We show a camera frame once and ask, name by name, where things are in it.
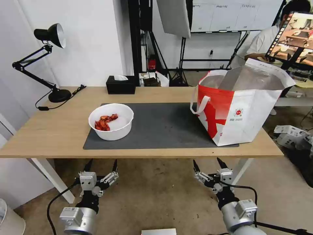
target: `white shirt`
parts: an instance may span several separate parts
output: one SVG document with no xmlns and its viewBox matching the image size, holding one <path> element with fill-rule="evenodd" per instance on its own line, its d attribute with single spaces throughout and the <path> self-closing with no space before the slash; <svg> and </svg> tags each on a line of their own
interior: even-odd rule
<svg viewBox="0 0 313 235">
<path fill-rule="evenodd" d="M 262 30 L 251 42 L 246 55 L 252 53 L 263 54 L 268 51 L 272 42 L 274 41 L 277 33 L 279 32 L 278 26 L 274 25 L 270 28 Z"/>
</svg>

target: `lamp base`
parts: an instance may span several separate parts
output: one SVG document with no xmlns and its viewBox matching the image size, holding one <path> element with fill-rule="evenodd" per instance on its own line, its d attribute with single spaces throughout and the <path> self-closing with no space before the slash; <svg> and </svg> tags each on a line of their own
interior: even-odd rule
<svg viewBox="0 0 313 235">
<path fill-rule="evenodd" d="M 67 101 L 69 98 L 71 98 L 72 93 L 68 90 L 53 90 L 52 93 L 48 96 L 49 101 L 52 103 L 60 103 Z"/>
</svg>

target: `tissue box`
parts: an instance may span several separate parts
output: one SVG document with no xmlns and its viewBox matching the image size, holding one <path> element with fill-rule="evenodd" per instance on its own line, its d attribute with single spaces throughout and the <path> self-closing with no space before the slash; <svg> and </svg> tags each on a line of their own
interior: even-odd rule
<svg viewBox="0 0 313 235">
<path fill-rule="evenodd" d="M 126 76 L 127 81 L 116 81 L 114 76 L 109 76 L 106 85 L 108 94 L 135 94 L 135 76 Z"/>
<path fill-rule="evenodd" d="M 310 134 L 291 125 L 276 126 L 274 133 L 280 134 L 276 142 L 288 149 L 294 149 L 303 138 Z"/>
</svg>

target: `table leg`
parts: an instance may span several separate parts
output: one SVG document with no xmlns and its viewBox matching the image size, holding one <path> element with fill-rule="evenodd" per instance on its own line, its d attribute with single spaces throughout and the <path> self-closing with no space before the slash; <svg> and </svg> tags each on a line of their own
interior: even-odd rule
<svg viewBox="0 0 313 235">
<path fill-rule="evenodd" d="M 56 173 L 56 171 L 53 169 L 53 167 L 49 164 L 47 159 L 32 158 L 32 160 L 59 192 L 62 192 L 67 189 L 67 186 L 60 178 L 60 176 Z M 72 204 L 75 199 L 74 195 L 71 193 L 70 190 L 64 193 L 63 197 L 70 204 Z"/>
<path fill-rule="evenodd" d="M 231 184 L 236 184 L 240 177 L 244 174 L 246 169 L 249 167 L 251 164 L 253 158 L 241 158 L 237 164 L 237 166 L 233 169 L 232 175 L 233 175 L 233 180 Z"/>
</svg>

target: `red and white bag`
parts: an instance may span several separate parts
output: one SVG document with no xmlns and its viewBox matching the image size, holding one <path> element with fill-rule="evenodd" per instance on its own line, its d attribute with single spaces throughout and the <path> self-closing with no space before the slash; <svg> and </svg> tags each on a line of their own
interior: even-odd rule
<svg viewBox="0 0 313 235">
<path fill-rule="evenodd" d="M 283 89 L 295 85 L 282 69 L 248 59 L 242 67 L 213 70 L 199 81 L 196 114 L 217 146 L 251 142 Z"/>
</svg>

